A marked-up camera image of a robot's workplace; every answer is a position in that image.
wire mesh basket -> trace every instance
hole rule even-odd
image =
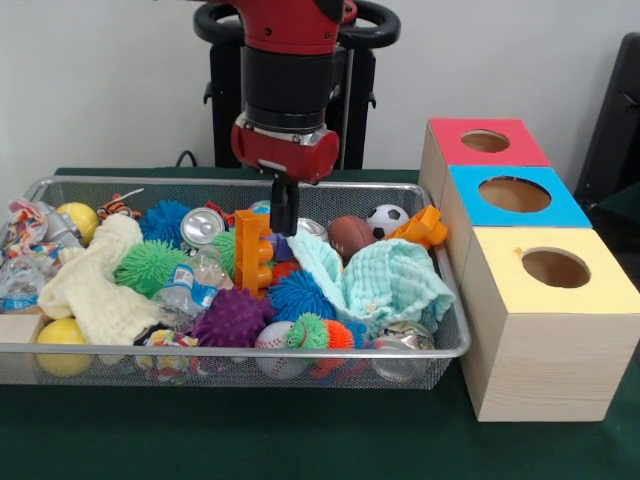
[[[225,211],[246,208],[270,196],[268,181],[189,180],[112,177],[50,177],[36,182],[25,198],[54,207],[83,202],[97,209],[114,193],[144,188],[127,199],[146,211],[159,200],[175,199],[192,208],[214,201]],[[322,225],[342,215],[366,217],[381,204],[414,215],[425,193],[409,184],[321,183],[303,187],[300,216]],[[444,247],[432,249],[438,273],[458,297]],[[470,336],[457,299],[434,334],[435,350],[274,350],[238,348],[121,347],[99,345],[0,344],[0,383],[50,385],[186,385],[208,387],[317,387],[432,389],[453,358],[469,348]],[[330,373],[321,367],[332,362]],[[296,367],[303,372],[268,376]]]

wooden block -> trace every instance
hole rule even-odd
[[[462,358],[480,421],[598,421],[640,339],[640,294],[591,229],[473,229]]]
[[[419,183],[437,208],[451,165],[550,164],[522,120],[432,118],[425,133]]]
[[[0,315],[0,343],[35,343],[43,325],[40,315]],[[23,352],[0,354],[0,383],[37,383],[33,355]]]
[[[42,326],[40,315],[0,315],[0,343],[35,343]]]
[[[441,210],[458,286],[474,226],[591,227],[552,168],[451,166],[449,173]]]

mint green towel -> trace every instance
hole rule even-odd
[[[454,300],[426,250],[405,240],[374,243],[344,270],[338,253],[307,232],[289,238],[289,246],[336,308],[338,320],[363,323],[369,339],[399,320],[421,322],[434,332]]]

crushed plastic bottle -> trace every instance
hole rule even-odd
[[[0,268],[0,313],[11,313],[33,307],[47,279],[31,257],[8,260]]]
[[[177,314],[173,326],[185,332],[193,327],[197,315],[211,306],[218,290],[228,283],[229,276],[220,264],[220,252],[206,246],[174,269],[153,301],[167,312]]]

purple puffer ball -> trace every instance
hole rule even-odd
[[[274,315],[269,299],[257,301],[235,287],[220,290],[191,336],[200,347],[251,348]]]

